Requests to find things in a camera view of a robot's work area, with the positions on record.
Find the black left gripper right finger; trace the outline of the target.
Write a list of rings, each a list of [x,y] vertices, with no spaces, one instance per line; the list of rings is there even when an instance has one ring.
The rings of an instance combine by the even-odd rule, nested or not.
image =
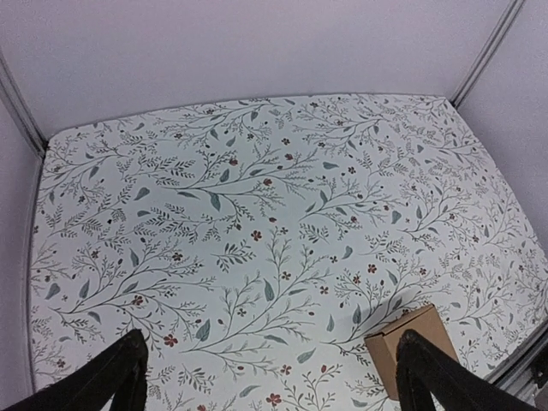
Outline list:
[[[414,330],[396,348],[396,387],[402,410],[534,410],[461,366]]]

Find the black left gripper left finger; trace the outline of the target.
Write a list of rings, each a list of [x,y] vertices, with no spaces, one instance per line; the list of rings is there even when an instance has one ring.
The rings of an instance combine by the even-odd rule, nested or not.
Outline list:
[[[149,351],[142,332],[133,329],[83,367],[9,410],[143,410]]]

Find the aluminium frame post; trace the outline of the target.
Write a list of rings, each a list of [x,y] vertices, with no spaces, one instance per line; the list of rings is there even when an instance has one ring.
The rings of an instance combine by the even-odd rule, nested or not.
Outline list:
[[[27,144],[39,158],[44,159],[48,141],[27,107],[3,53],[0,63],[1,100]]]
[[[460,109],[470,92],[474,89],[481,75],[485,72],[492,58],[496,55],[500,46],[514,26],[521,13],[526,0],[511,0],[507,4],[495,27],[491,30],[487,41],[483,44],[479,54],[474,59],[459,86],[450,98],[451,105]]]

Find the floral patterned table mat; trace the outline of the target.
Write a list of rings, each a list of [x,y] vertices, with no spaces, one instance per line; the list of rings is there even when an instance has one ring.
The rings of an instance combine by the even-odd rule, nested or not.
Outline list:
[[[256,98],[55,135],[31,290],[38,389],[139,329],[150,410],[392,410],[366,336],[433,304],[487,376],[547,259],[446,98]]]

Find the left aluminium frame post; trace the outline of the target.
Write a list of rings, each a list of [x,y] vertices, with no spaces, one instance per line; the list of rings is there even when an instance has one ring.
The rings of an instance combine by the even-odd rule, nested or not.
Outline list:
[[[27,107],[3,53],[0,63],[1,100],[27,144],[39,158],[44,159],[48,141]]]

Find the right aluminium frame post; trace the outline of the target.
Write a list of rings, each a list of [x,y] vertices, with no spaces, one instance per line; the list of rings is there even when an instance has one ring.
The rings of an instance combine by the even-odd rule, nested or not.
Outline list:
[[[526,0],[511,0],[507,4],[495,27],[491,30],[487,41],[483,44],[479,54],[474,59],[459,86],[450,98],[451,105],[460,109],[470,92],[474,89],[481,75],[485,72],[492,58],[496,55],[500,46],[514,26],[521,13]]]

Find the brown cardboard box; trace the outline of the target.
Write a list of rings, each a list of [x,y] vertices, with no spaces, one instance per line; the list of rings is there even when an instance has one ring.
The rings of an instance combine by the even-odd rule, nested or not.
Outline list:
[[[417,331],[453,360],[458,360],[449,334],[433,304],[405,313],[372,333],[365,338],[365,345],[384,389],[393,401],[399,400],[396,387],[396,347],[407,330]]]

